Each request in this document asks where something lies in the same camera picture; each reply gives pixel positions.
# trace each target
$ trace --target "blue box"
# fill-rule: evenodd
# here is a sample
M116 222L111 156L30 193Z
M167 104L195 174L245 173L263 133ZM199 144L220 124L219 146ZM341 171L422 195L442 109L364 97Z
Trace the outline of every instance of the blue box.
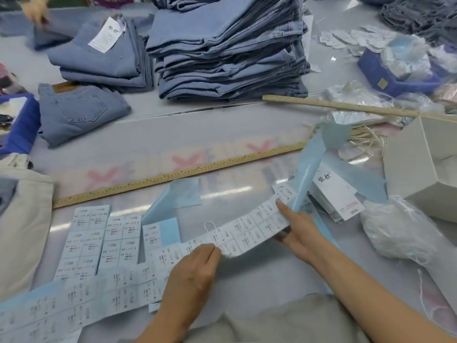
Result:
M0 96L0 104L15 97L27 98L24 107L13 122L11 131L6 135L0 146L0 155L11 153L29 154L37 138L40 122L40 105L33 94L17 94Z
M369 49L363 52L357 65L374 89L392 97L403 93L431 93L442 84L442 79L436 73L424 82L401 82L388 68L383 67L380 53Z

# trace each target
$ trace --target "person's hand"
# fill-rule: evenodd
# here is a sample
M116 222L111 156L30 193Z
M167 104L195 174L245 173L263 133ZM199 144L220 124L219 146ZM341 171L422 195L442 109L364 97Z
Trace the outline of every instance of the person's hand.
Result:
M221 250L202 244L185 256L171 271L157 312L157 320L183 339L197 319L214 285Z
M279 234L277 239L296 257L313 266L330 242L319 232L310 215L295 213L280 200L276 201L276 206L290 223L290 231L286 235Z
M46 0L30 0L29 2L21 5L25 16L40 28L44 27L46 19L49 16L48 6Z

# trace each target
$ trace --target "beige cloth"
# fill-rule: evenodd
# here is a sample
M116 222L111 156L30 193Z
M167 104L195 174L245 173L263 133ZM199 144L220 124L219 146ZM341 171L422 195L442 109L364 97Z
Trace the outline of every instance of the beige cloth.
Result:
M184 340L184 343L241 342L369 343L370 340L334 296L321 294L269 309L251 319L235 319L225 314L214 324L191 330Z
M0 302L30 290L51 225L53 182L28 170L28 162L23 154L0 160L0 177L18 179L0 216Z

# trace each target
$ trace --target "table surface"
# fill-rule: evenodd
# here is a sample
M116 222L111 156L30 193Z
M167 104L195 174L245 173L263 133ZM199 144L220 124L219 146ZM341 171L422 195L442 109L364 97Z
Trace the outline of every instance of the table surface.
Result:
M308 0L307 5L314 14L312 36L321 30L350 30L364 24L381 26L376 10L356 0ZM58 69L49 64L46 55L27 49L24 38L0 38L0 47L8 48L0 51L0 62L16 73L31 92L36 93L40 82L62 81ZM345 50L334 50L311 41L309 61L317 64L322 73L304 77L310 94L319 94L328 86L351 79L367 84L356 64L346 63L346 56ZM308 135L309 129L304 123L314 125L326 113L317 107L264 103L212 109L225 104L170 103L160 100L157 92L130 94L126 99L134 111L123 120L53 150L37 139L31 160L35 170L54 178L57 197L143 179L180 166L195 166L291 144ZM297 159L296 153L281 155L201 176L202 205L177 210L181 240L185 242L205 232L205 221L220 226L256 207L272 194L272 184L292 174ZM360 165L382 174L379 158ZM145 188L81 206L110 204L112 213L144 213L165 187ZM54 211L34 287L52 281L75 208ZM416 264L376 254L358 217L340 224L331 221L325 213L322 216L349 257L424 314ZM439 222L439 226L453 242L457 241L454 224ZM455 314L427 272L423 278L426 311L431 313L439 308L434 311L434 320L457 332ZM314 292L325 292L325 284L315 271L282 246L266 242L247 255L221 265L208 305L194 325L211 323L223 312L255 315ZM119 338L134 338L151 317L147 308L141 308L107 318L85 328L79 342L108 343Z

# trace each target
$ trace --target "wooden ruler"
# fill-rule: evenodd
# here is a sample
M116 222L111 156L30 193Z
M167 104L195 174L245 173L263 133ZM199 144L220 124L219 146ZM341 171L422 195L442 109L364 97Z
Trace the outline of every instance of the wooden ruler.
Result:
M220 170L227 167L232 167L236 165L245 164L247 162L266 159L271 156L290 153L295 150L300 150L306 145L306 142L299 142L291 145L285 145L282 147L266 150L259 153L253 153L243 156L237 156L234 158L221 160L213 162L206 165L201 165L197 167L188 168L182 171L171 172L166 174L160 174L151 178L146 178L140 181L134 181L126 184L119 184L113 187L106 187L98 190L93 190L89 192L84 192L82 194L67 196L63 198L58 198L53 201L53 209L68 207L73 204L88 202L96 200L98 198L108 197L112 195L121 194L124 192L129 192L137 189L142 189L145 187L152 187L157 184L171 182L175 179L187 178L192 176L197 176L202 173L208 173L216 170Z
M411 117L411 118L423 116L423 117L430 117L430 118L436 118L436 119L442 119L442 120L457 121L456 116L443 115L440 113L421 113L418 111L410 111L410 110L406 110L406 109L355 105L352 103L324 101L324 100L316 100L316 99L310 99L310 98L304 99L304 98L300 98L300 97L264 95L262 97L262 100L271 101L271 102L297 103L297 104L301 104L301 105L334 108L334 109L340 109L340 110L344 110L344 111L367 112L367 113L374 113L374 114L378 114L378 115L382 115L382 116L407 116L407 117Z

